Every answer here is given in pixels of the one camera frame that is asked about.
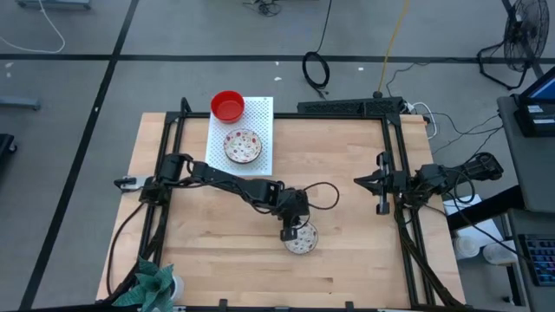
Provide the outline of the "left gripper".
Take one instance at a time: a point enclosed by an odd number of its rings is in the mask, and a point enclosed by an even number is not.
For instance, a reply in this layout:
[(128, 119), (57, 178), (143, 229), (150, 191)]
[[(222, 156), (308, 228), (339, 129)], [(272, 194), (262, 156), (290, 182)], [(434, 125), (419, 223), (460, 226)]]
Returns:
[[(283, 221), (283, 226), (296, 226), (301, 216), (309, 214), (308, 195), (305, 190), (286, 188), (280, 192), (277, 198), (276, 216)], [(304, 228), (309, 222), (310, 219), (307, 218), (296, 228), (283, 228), (280, 231), (280, 240), (288, 242), (297, 239), (297, 230)]]

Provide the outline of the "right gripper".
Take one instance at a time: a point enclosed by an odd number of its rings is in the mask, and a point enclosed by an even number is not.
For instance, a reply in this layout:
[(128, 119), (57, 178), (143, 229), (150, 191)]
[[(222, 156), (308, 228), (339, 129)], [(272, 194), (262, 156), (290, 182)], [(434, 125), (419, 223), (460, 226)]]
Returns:
[(379, 205), (376, 207), (376, 213), (386, 215), (390, 212), (387, 196), (406, 192), (409, 187), (409, 177), (406, 171), (393, 169), (394, 161), (388, 152), (380, 153), (377, 157), (377, 163), (380, 170), (376, 170), (367, 176), (354, 178), (354, 182), (373, 195), (379, 195), (380, 199)]

